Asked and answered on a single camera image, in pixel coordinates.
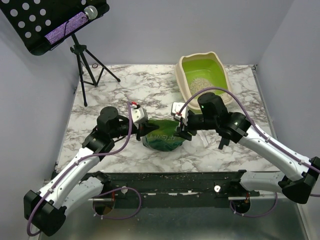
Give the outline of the translucent plastic scoop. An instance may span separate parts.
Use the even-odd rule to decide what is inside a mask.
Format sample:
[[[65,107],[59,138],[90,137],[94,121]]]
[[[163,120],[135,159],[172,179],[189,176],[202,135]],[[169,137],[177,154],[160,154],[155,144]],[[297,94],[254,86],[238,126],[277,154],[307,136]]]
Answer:
[[[203,131],[198,131],[197,134],[201,138],[204,148],[207,148],[209,146],[209,142]]]

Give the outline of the green litter bag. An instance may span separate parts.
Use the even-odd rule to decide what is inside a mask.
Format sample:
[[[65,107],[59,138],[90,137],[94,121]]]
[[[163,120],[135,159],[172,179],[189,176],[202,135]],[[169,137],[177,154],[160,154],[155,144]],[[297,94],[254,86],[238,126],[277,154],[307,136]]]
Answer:
[[[142,144],[153,150],[171,152],[183,145],[185,139],[175,136],[178,122],[170,119],[153,119],[149,123],[159,126],[142,138]]]

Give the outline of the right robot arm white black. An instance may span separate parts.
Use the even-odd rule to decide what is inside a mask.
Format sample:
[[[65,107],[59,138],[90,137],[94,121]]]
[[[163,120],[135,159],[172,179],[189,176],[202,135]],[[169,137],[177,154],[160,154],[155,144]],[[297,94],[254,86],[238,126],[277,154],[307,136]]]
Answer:
[[[275,172],[243,171],[230,183],[230,191],[241,196],[247,191],[282,193],[289,200],[306,204],[320,175],[319,157],[309,158],[286,147],[240,112],[229,112],[222,98],[212,92],[202,94],[195,114],[183,102],[174,102],[171,115],[179,121],[176,136],[192,140],[197,131],[214,130],[221,136],[221,150],[230,142],[240,144],[272,163]]]

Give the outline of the black binder clip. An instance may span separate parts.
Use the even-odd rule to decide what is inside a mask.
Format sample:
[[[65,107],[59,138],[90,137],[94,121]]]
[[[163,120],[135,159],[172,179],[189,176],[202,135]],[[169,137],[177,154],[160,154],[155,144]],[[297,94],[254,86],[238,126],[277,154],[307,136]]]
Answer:
[[[219,150],[222,150],[224,148],[224,146],[229,146],[230,144],[230,139],[228,137],[221,137],[221,140],[219,142],[219,145],[218,145],[218,149]]]

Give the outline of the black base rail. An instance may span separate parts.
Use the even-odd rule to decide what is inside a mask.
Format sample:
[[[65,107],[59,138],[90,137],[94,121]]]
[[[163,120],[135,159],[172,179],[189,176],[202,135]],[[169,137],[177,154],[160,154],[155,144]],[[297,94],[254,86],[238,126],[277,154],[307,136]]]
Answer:
[[[143,208],[227,208],[229,198],[259,197],[263,190],[246,190],[240,184],[244,170],[235,172],[167,172],[167,173],[86,173],[81,181],[96,177],[102,192],[131,188],[115,194],[117,209],[132,209],[141,202]]]

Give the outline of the green beige litter box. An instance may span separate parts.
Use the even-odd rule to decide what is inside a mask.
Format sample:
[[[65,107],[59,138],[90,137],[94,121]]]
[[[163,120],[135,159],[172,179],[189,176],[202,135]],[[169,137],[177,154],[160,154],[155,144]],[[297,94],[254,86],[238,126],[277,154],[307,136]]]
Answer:
[[[182,56],[174,66],[174,74],[185,101],[210,87],[232,91],[227,71],[213,51]]]

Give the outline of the black music stand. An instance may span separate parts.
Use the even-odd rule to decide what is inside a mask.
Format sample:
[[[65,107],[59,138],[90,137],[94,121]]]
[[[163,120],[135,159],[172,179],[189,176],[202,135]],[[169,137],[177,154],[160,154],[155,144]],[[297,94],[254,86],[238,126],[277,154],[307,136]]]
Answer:
[[[75,15],[83,12],[85,7],[94,6],[97,8],[96,19],[87,22],[65,38],[51,45],[45,35],[56,29]],[[75,54],[82,87],[87,83],[84,78],[86,70],[91,78],[89,85],[97,87],[100,77],[94,77],[85,55],[89,55],[102,67],[103,71],[109,69],[94,56],[85,44],[80,44],[76,32],[101,18],[110,10],[110,5],[105,0],[2,0],[0,10],[12,25],[16,33],[23,41],[27,50],[34,56],[44,55],[52,51],[67,38],[72,38],[74,45],[70,51]]]

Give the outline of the cat litter pile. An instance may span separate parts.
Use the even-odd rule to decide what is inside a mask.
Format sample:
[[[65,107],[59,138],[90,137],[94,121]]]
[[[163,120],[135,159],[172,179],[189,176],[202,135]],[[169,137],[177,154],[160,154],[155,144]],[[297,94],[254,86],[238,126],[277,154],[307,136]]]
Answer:
[[[190,82],[189,90],[191,95],[194,95],[203,89],[211,88],[213,86],[214,85],[208,79],[203,77],[197,77]]]

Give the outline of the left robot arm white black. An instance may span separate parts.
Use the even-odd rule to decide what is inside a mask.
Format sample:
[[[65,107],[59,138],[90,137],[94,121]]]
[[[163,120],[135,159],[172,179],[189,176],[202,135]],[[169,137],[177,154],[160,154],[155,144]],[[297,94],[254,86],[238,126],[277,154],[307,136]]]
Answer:
[[[23,198],[24,217],[27,220],[27,234],[34,237],[31,227],[47,236],[54,235],[64,224],[67,216],[88,199],[107,197],[111,185],[97,176],[84,182],[83,177],[105,156],[121,152],[127,145],[113,151],[115,138],[135,135],[137,140],[159,126],[151,123],[147,112],[139,104],[127,103],[128,117],[119,115],[113,106],[104,107],[96,119],[96,126],[85,138],[71,162],[40,190],[28,191]]]

